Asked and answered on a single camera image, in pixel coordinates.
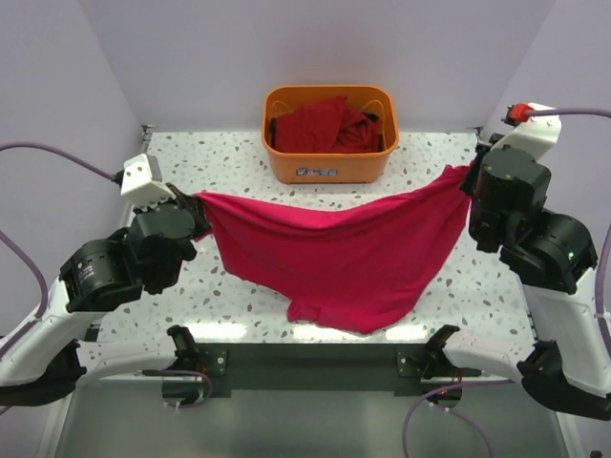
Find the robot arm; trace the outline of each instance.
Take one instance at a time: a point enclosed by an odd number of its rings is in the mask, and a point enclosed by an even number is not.
[[[157,162],[126,162],[121,194],[135,205],[129,227],[87,242],[61,267],[42,317],[35,312],[0,339],[0,406],[40,406],[72,392],[77,381],[130,370],[194,368],[195,342],[187,328],[146,343],[79,343],[91,323],[142,291],[159,294],[176,284],[195,238],[209,229],[200,203],[161,183]]]
[[[553,410],[611,420],[611,357],[594,306],[594,244],[581,222],[544,208],[551,173],[537,159],[558,138],[559,121],[506,120],[517,127],[477,145],[461,187],[473,199],[469,232],[478,250],[500,249],[500,260],[538,297],[554,340],[529,346],[444,326],[427,343],[430,358],[519,382]]]

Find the basket label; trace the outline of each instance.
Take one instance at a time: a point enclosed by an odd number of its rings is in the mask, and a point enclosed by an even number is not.
[[[297,177],[337,177],[337,169],[319,169],[313,170],[307,167],[297,168]]]

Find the speckled countertop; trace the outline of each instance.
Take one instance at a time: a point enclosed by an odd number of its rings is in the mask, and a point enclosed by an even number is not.
[[[474,145],[473,134],[403,133],[376,182],[330,185],[282,184],[271,173],[256,132],[157,133],[148,152],[157,156],[164,180],[183,192],[206,190],[332,210],[425,186],[445,164],[468,163]],[[516,276],[496,256],[476,252],[466,231],[415,309],[368,336],[289,323],[287,298],[226,274],[212,238],[200,241],[197,249],[175,287],[107,315],[98,341],[155,338],[174,324],[188,325],[202,342],[414,343],[426,341],[445,323],[506,340],[533,339]]]

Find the red clothes in basket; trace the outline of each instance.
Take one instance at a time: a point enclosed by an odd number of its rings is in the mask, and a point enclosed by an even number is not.
[[[224,268],[281,292],[290,321],[363,334],[410,312],[465,227],[468,167],[343,211],[200,193]]]
[[[339,96],[311,103],[276,120],[275,149],[284,153],[374,153],[375,123]]]

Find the cable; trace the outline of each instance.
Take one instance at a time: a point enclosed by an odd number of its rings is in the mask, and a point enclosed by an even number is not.
[[[416,409],[418,408],[418,406],[420,406],[422,403],[424,403],[428,398],[430,398],[431,396],[438,394],[442,391],[451,391],[453,389],[460,389],[460,388],[469,388],[469,387],[475,387],[475,386],[495,386],[495,385],[509,385],[512,384],[513,382],[511,380],[494,380],[494,381],[487,381],[487,382],[468,382],[465,384],[456,384],[456,385],[449,385],[449,386],[442,386],[440,388],[434,389],[432,391],[429,391],[428,393],[422,395],[420,398],[418,398],[418,400],[413,403],[413,405],[411,406],[410,410],[408,411],[408,414],[405,416],[405,420],[403,421],[403,431],[401,433],[401,441],[402,441],[402,446],[403,446],[403,454],[405,456],[405,458],[410,458],[410,453],[408,452],[408,426],[410,425],[410,420],[411,417],[413,416],[414,412],[416,411]],[[452,415],[455,415],[456,417],[460,418],[461,420],[463,420],[464,422],[468,423],[469,425],[471,425],[475,431],[477,431],[477,433],[479,434],[479,436],[483,439],[484,443],[486,443],[486,449],[488,450],[488,456],[490,458],[494,458],[495,457],[495,451],[492,447],[492,444],[490,443],[490,440],[488,439],[488,436],[486,436],[486,434],[484,433],[484,431],[478,426],[476,425],[472,420],[470,420],[469,418],[467,418],[465,415],[463,415],[460,412],[454,411],[453,409],[448,410],[449,413],[451,413]]]
[[[42,272],[34,263],[34,261],[21,248],[19,248],[17,244],[12,241],[9,236],[7,236],[2,230],[0,230],[0,240],[2,240],[9,247],[9,249],[28,266],[28,268],[36,277],[36,281],[38,281],[38,285],[40,286],[40,304],[38,304],[38,308],[34,312],[34,317],[39,320],[44,315],[45,310],[47,310],[47,304],[49,302],[45,277],[42,275]],[[35,323],[36,321],[25,323],[9,339],[4,342],[4,344],[0,348],[0,359],[7,353],[7,351],[11,349],[13,345],[15,345],[17,341],[19,341],[19,339],[21,339],[23,335],[25,335],[34,326]]]
[[[611,110],[603,108],[555,108],[553,110],[526,110],[526,116],[593,115],[611,117]]]
[[[54,148],[53,146],[45,145],[43,143],[34,143],[31,141],[15,141],[13,143],[0,144],[0,152],[5,151],[5,150],[10,150],[13,148],[32,148],[34,150],[47,151],[49,153],[53,153],[54,155],[64,157],[65,159],[68,159],[69,161],[74,162],[75,164],[80,165],[81,167],[84,167],[85,169],[91,172],[94,172],[95,174],[103,178],[106,178],[110,180],[111,182],[116,182],[115,177],[113,175],[108,174],[104,172],[103,170],[98,169],[94,165],[90,164],[89,162],[83,159],[76,157],[75,155],[72,155],[63,150],[60,150],[59,148]],[[45,282],[45,278],[42,275],[42,272],[40,272],[40,269],[38,268],[38,266],[36,266],[36,264],[33,262],[33,260],[30,259],[30,257],[26,255],[26,253],[21,248],[19,248],[9,238],[9,236],[7,236],[1,230],[0,230],[0,240],[3,241],[9,247],[9,249],[15,255],[17,255],[17,257],[20,260],[22,260],[30,268],[30,270],[36,277],[38,284],[40,285],[40,296],[41,296],[40,304],[38,304],[38,308],[36,309],[36,312],[34,313],[34,317],[38,320],[45,313],[45,310],[47,309],[47,304],[49,301],[47,297],[48,292],[47,292],[47,284]],[[15,345],[19,341],[19,339],[21,339],[21,337],[23,337],[30,329],[32,329],[35,323],[36,321],[25,323],[9,339],[7,339],[4,342],[2,347],[0,347],[0,359],[7,353],[7,351],[9,351],[12,348],[13,345]]]
[[[75,164],[78,164],[81,167],[84,167],[87,170],[90,170],[97,175],[100,175],[102,178],[106,178],[110,180],[111,182],[116,182],[115,176],[107,172],[104,172],[101,169],[98,169],[94,165],[90,164],[89,162],[83,159],[76,157],[75,155],[71,155],[70,153],[60,150],[59,148],[54,148],[53,146],[45,145],[43,143],[34,143],[31,141],[15,141],[13,143],[5,143],[4,145],[0,145],[0,151],[11,150],[13,148],[32,148],[34,150],[47,151],[49,153],[53,153],[54,155],[58,155],[65,159],[68,159],[69,161],[74,162]]]
[[[599,328],[602,335],[602,341],[607,348],[607,352],[611,357],[611,334],[607,319],[604,318],[604,277],[609,263],[609,252],[611,251],[611,224],[607,229],[607,235],[602,244],[600,252],[599,268],[596,271],[596,283],[594,285],[594,302],[596,304],[596,313],[599,314]]]
[[[208,377],[203,372],[198,372],[196,370],[156,370],[155,373],[158,375],[186,375],[186,376],[201,377],[208,385],[208,389],[205,390],[205,395],[203,396],[203,398],[200,397],[200,399],[198,399],[193,404],[189,404],[186,406],[177,406],[177,408],[192,408],[192,407],[203,406],[208,401],[208,399],[210,399],[210,396],[212,396],[212,391],[214,390],[214,384],[212,383],[212,379],[210,379],[210,377]]]

